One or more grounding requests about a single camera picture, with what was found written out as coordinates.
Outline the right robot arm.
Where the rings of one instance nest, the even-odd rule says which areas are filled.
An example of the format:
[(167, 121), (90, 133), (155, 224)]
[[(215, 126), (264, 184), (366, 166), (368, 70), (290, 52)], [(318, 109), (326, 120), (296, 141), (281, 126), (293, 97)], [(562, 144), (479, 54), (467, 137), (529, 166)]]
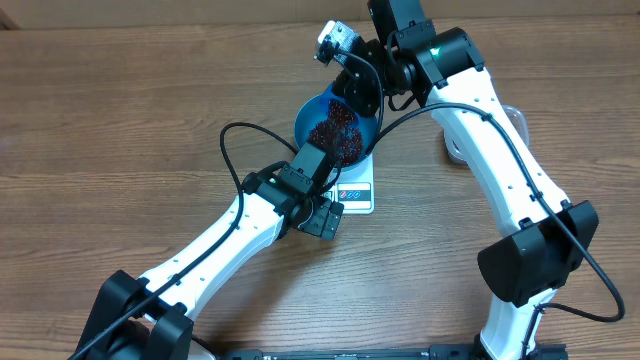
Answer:
[(599, 219), (589, 202), (575, 204), (544, 172), (504, 111), (484, 58), (461, 28), (437, 32), (416, 1), (372, 1), (377, 33), (365, 41), (330, 21), (318, 57), (356, 65), (364, 77), (343, 90), (359, 112), (378, 109), (382, 95), (410, 93), (451, 138), (480, 184), (501, 239), (477, 257), (492, 292), (476, 339), (484, 359), (544, 359), (536, 343), (542, 314), (569, 275), (590, 263)]

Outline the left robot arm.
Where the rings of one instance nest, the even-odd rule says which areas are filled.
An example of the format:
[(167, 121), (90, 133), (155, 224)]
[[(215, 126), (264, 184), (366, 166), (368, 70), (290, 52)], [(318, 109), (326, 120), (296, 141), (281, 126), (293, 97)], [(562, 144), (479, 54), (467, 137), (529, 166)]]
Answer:
[(186, 248), (138, 278), (119, 270), (101, 286), (75, 359), (206, 359), (195, 320), (252, 256), (289, 230), (331, 240), (344, 206), (325, 197), (331, 164), (279, 161), (236, 183), (226, 212)]

